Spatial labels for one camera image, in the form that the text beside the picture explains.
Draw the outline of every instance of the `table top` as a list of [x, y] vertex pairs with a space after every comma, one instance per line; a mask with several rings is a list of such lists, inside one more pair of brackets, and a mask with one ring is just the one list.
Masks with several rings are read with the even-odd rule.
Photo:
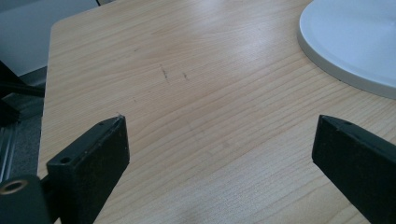
[[367, 223], [312, 162], [318, 115], [396, 144], [396, 101], [309, 61], [309, 2], [120, 0], [58, 22], [39, 175], [122, 114], [131, 163], [95, 223]]

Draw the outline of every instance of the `wood grain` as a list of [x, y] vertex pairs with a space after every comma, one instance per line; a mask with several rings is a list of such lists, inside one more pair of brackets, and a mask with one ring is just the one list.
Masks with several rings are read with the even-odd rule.
[[39, 175], [120, 113], [131, 164], [95, 223], [367, 223], [312, 162], [318, 115], [396, 143], [396, 101], [306, 58], [308, 3], [120, 0], [58, 22]]

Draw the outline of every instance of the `white plate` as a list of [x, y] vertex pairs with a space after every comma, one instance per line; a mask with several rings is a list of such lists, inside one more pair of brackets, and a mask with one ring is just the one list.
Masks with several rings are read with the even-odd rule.
[[315, 0], [301, 15], [298, 40], [330, 75], [396, 99], [396, 0]]

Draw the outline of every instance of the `gray floor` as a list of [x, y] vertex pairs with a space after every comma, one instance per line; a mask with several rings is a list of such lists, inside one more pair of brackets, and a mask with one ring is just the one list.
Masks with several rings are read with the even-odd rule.
[[[21, 79], [29, 85], [45, 87], [46, 73], [47, 68], [42, 68]], [[14, 134], [10, 138], [12, 151], [9, 153], [5, 179], [18, 175], [36, 175], [44, 99], [12, 93], [3, 100], [21, 113], [20, 122], [2, 130], [3, 133]]]

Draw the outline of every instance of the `white round object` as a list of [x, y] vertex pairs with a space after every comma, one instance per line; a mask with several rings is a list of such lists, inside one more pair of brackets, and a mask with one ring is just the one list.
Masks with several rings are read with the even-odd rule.
[[395, 0], [315, 0], [301, 15], [298, 41], [330, 75], [396, 99]]

